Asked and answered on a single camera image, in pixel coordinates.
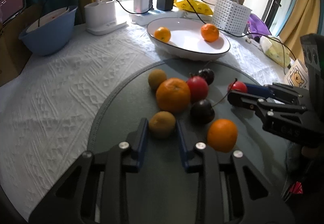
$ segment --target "purple bag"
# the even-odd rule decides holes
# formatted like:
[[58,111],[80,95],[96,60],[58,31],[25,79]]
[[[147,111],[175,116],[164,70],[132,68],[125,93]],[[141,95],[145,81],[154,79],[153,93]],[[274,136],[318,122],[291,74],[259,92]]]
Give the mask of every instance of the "purple bag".
[[[268,27],[265,25],[265,23],[258,18],[257,15],[252,14],[250,15],[249,19],[249,28],[250,28],[250,32],[251,33],[260,33],[263,35],[271,35],[270,30],[268,29]],[[262,35],[257,35],[257,34],[252,34],[252,37],[259,37],[261,38]]]

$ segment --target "cherry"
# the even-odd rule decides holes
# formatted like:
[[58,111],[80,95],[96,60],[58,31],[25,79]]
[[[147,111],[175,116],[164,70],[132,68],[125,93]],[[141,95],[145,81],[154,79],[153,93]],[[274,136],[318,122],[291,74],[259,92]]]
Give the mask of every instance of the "cherry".
[[190,117],[197,124],[208,124],[215,118],[215,111],[209,100],[195,102],[190,109]]
[[215,78],[215,74],[211,69],[199,70],[198,75],[204,78],[208,85],[211,85]]
[[227,91],[229,91],[229,90],[237,90],[237,91],[240,91],[240,92],[247,93],[247,87],[246,87],[245,83],[240,82],[240,81],[232,82],[227,87]]
[[192,76],[189,78],[189,80],[187,80],[187,85],[190,89],[192,103],[207,97],[209,88],[207,82],[202,77]]

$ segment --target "white bowl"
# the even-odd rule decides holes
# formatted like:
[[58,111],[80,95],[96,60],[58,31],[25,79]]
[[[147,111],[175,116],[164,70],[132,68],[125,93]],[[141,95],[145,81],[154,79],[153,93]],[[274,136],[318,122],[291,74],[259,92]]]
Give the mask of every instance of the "white bowl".
[[[200,34],[203,23],[182,18],[162,18],[153,20],[147,25],[147,32],[155,46],[181,58],[190,60],[215,60],[222,57],[230,49],[228,39],[219,33],[214,42],[206,42]],[[154,31],[166,27],[171,32],[171,39],[164,43],[154,37]]]
[[[54,11],[41,17],[41,19],[39,20],[39,26],[41,27],[41,26],[47,24],[48,22],[52,21],[53,19],[65,14],[69,11],[70,11],[69,8],[66,9],[66,7],[54,10]],[[29,33],[37,28],[38,28],[38,20],[36,20],[33,24],[31,24],[28,27],[28,29],[26,30],[26,33]]]

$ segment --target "black charger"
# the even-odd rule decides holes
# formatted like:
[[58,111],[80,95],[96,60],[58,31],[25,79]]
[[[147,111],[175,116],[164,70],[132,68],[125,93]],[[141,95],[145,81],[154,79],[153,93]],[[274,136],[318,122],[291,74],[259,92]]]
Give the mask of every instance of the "black charger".
[[173,0],[157,0],[157,9],[169,11],[173,9]]

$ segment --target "blue bowl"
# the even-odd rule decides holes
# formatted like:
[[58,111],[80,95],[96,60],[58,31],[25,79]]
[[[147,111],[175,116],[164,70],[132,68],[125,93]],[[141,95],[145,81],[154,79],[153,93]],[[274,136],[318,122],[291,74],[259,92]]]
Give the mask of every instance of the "blue bowl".
[[68,13],[26,33],[28,26],[20,33],[19,39],[37,55],[45,56],[59,51],[72,36],[77,8],[77,6],[70,6]]

